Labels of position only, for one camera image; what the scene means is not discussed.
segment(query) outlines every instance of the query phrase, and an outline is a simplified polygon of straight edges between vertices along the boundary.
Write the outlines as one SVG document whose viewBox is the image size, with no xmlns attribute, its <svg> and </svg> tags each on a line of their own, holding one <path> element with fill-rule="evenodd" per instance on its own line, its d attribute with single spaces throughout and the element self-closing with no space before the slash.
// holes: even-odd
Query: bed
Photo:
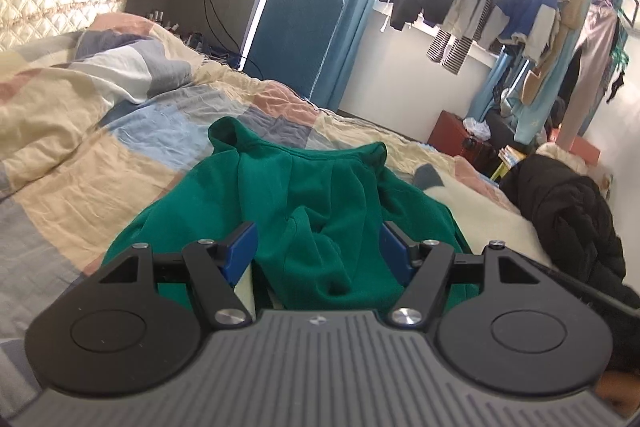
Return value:
<svg viewBox="0 0 640 427">
<path fill-rule="evenodd" d="M 38 392 L 21 348 L 30 322 L 211 154 L 207 128 L 224 116 L 297 148 L 382 141 L 387 166 L 446 204 L 474 252 L 503 239 L 548 264 L 531 224 L 466 160 L 207 61 L 142 18 L 101 15 L 0 54 L 0 415 Z M 253 310 L 250 277 L 236 292 Z"/>
</svg>

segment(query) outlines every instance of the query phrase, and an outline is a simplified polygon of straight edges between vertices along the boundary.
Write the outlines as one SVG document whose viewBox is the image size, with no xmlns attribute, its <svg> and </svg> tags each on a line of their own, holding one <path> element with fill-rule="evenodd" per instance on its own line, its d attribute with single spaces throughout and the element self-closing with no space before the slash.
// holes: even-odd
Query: green garment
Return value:
<svg viewBox="0 0 640 427">
<path fill-rule="evenodd" d="M 383 221 L 415 241 L 438 239 L 468 251 L 449 209 L 385 168 L 383 143 L 344 151 L 287 148 L 230 117 L 209 127 L 209 139 L 213 154 L 136 217 L 104 263 L 132 243 L 179 252 L 254 221 L 255 262 L 287 309 L 385 313 L 402 287 L 380 255 Z M 449 304 L 465 299 L 467 289 L 453 288 Z M 184 299 L 184 289 L 162 293 Z"/>
</svg>

